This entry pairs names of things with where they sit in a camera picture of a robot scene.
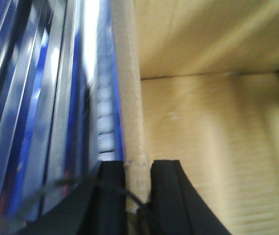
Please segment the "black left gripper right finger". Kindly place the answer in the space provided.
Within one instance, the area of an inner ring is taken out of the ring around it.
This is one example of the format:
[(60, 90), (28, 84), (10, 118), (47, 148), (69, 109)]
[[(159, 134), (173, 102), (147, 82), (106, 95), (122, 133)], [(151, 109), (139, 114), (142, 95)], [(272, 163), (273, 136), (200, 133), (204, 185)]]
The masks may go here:
[(155, 160), (151, 166), (152, 219), (139, 211), (141, 235), (228, 235), (230, 232), (204, 202), (178, 160)]

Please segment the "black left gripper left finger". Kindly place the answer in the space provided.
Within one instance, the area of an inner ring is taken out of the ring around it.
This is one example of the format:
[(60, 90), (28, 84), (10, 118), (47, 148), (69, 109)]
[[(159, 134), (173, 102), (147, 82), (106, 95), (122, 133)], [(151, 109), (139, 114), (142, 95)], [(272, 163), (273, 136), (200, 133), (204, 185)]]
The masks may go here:
[(108, 187), (125, 186), (122, 161), (98, 162), (90, 171), (103, 187), (84, 181), (56, 207), (25, 228), (20, 235), (126, 235), (126, 197)]

